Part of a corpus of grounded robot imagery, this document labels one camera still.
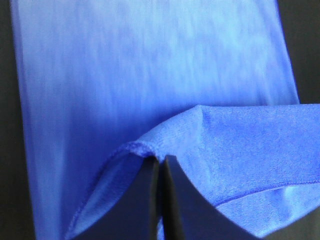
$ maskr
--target dark background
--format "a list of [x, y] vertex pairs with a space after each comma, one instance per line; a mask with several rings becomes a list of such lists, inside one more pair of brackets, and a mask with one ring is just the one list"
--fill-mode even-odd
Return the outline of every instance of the dark background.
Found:
[[[320, 0], [278, 0], [302, 104], [320, 103]], [[267, 240], [320, 239], [320, 208]], [[10, 1], [0, 0], [0, 239], [35, 238]]]

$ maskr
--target folded fabric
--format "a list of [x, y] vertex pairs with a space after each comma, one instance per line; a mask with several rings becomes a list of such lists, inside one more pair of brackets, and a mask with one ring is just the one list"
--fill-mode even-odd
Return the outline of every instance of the folded fabric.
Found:
[[[275, 0], [12, 0], [11, 9], [40, 240], [64, 236], [112, 151], [170, 117], [198, 104], [299, 103]], [[119, 162], [101, 199], [110, 205], [139, 168]]]
[[[138, 169], [141, 160], [125, 157], [128, 152], [161, 162], [166, 155], [177, 156], [208, 202], [264, 237], [320, 205], [319, 123], [320, 104], [197, 105], [124, 144], [105, 161], [66, 237], [108, 212], [120, 197], [115, 186], [129, 186], [131, 169]], [[161, 230], [160, 224], [158, 239], [163, 239]]]

